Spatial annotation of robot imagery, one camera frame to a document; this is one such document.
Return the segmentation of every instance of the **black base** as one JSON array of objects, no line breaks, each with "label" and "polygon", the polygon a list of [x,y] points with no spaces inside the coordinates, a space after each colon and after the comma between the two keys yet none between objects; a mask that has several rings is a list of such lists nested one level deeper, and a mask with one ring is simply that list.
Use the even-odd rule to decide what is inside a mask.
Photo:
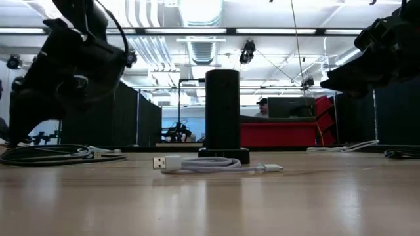
[{"label": "black base", "polygon": [[249,164],[250,162],[249,150],[246,148],[207,150],[204,147],[198,150],[198,157],[227,157],[238,159],[242,164]]}]

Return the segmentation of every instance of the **white usb cable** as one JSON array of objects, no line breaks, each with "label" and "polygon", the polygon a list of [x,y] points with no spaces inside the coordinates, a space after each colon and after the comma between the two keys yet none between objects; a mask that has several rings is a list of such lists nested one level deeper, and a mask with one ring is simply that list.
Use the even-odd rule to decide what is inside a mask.
[{"label": "white usb cable", "polygon": [[362,148],[373,146],[379,143],[379,140],[372,140],[367,142],[362,142],[350,147],[308,147],[307,152],[351,152],[356,151]]},{"label": "white usb cable", "polygon": [[182,159],[179,156],[153,158],[153,169],[164,174],[193,174],[214,172],[279,172],[283,167],[276,164],[259,164],[256,167],[241,168],[238,159],[225,157],[201,157]]}]

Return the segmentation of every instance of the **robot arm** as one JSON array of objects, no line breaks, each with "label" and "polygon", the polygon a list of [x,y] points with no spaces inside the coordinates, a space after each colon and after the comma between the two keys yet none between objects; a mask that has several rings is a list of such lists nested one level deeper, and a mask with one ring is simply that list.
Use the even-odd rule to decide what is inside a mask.
[{"label": "robot arm", "polygon": [[61,19],[44,20],[51,32],[27,74],[12,84],[12,148],[40,122],[62,119],[68,109],[85,111],[93,102],[113,93],[127,64],[127,39],[121,27],[125,50],[107,44],[108,21],[93,0],[53,2],[86,39]]},{"label": "robot arm", "polygon": [[377,19],[354,40],[363,54],[327,73],[321,87],[361,98],[369,88],[420,76],[420,0],[402,1],[392,16]]}]

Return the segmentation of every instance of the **black curtain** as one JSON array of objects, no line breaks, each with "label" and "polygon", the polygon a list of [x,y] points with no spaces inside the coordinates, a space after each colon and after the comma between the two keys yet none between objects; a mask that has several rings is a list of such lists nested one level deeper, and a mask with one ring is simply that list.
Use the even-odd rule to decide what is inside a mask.
[{"label": "black curtain", "polygon": [[138,96],[138,145],[152,147],[161,139],[162,109]]},{"label": "black curtain", "polygon": [[136,144],[137,91],[124,83],[85,113],[70,110],[62,121],[63,144],[127,146]]},{"label": "black curtain", "polygon": [[375,91],[381,144],[420,145],[419,87],[413,79]]},{"label": "black curtain", "polygon": [[137,94],[138,92],[121,83],[115,92],[113,145],[134,145],[137,142]]},{"label": "black curtain", "polygon": [[340,143],[358,143],[375,139],[373,93],[357,100],[346,94],[337,96],[337,126]]}]

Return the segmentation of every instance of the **table surface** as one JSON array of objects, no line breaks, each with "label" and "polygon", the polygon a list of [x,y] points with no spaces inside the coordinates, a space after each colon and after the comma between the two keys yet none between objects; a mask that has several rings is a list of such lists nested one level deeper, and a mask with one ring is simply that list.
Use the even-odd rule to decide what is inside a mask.
[{"label": "table surface", "polygon": [[[420,235],[420,160],[252,153],[282,173],[162,175],[152,158],[0,167],[2,235]],[[194,153],[181,153],[193,157]]]}]

